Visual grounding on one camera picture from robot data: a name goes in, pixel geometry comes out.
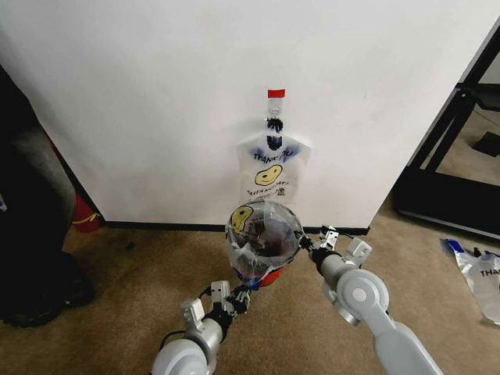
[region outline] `red tape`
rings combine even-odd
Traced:
[[[267,98],[284,98],[284,88],[280,90],[268,90],[267,91]]]

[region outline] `red object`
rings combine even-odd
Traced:
[[[278,269],[278,270],[270,273],[266,277],[264,277],[262,279],[262,281],[260,282],[260,286],[261,287],[266,287],[267,285],[271,285],[281,275],[281,273],[283,272],[283,270],[284,270],[284,268],[280,268],[280,269]]]
[[[280,90],[268,90],[267,91],[267,98],[284,98],[284,88]]]
[[[78,194],[73,225],[81,233],[91,233],[101,227],[99,215]]]

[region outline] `red cup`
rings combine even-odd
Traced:
[[[77,194],[73,225],[81,233],[91,233],[101,227],[99,215]]]
[[[280,268],[280,269],[268,274],[266,277],[264,277],[262,279],[262,281],[260,282],[260,286],[266,287],[267,285],[271,285],[274,281],[277,280],[277,278],[281,275],[283,270],[284,270],[284,268]]]

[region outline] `gray robot arm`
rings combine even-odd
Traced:
[[[359,268],[371,253],[368,244],[354,238],[342,257],[334,250],[339,233],[333,227],[322,229],[322,241],[317,244],[303,233],[296,235],[323,276],[323,293],[334,308],[350,324],[364,322],[373,333],[375,352],[388,375],[443,374],[418,337],[387,313],[389,293],[384,282]],[[213,373],[220,343],[236,316],[246,313],[251,291],[241,286],[230,294],[227,281],[213,282],[210,289],[212,311],[208,314],[199,298],[182,304],[184,338],[160,350],[152,375]]]
[[[389,293],[373,273],[360,270],[371,247],[354,238],[342,257],[334,251],[338,232],[322,229],[322,241],[314,245],[303,237],[301,246],[324,278],[323,292],[334,308],[351,324],[365,322],[373,334],[377,357],[388,375],[443,374],[418,337],[387,313]]]
[[[205,314],[202,301],[184,302],[180,313],[186,328],[184,337],[160,349],[152,375],[210,375],[216,368],[220,343],[238,314],[246,313],[251,291],[244,286],[229,291],[228,281],[210,286],[212,310]]]

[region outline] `plastic bag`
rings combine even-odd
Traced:
[[[500,324],[500,255],[484,252],[475,257],[465,252],[455,240],[446,240],[453,249],[456,262],[473,292],[481,312],[489,320]]]
[[[271,198],[291,202],[309,159],[311,148],[284,135],[279,119],[284,90],[269,90],[267,130],[237,146],[240,163],[240,202]]]
[[[226,225],[230,264],[253,288],[295,258],[302,233],[297,216],[280,203],[261,199],[242,205]]]

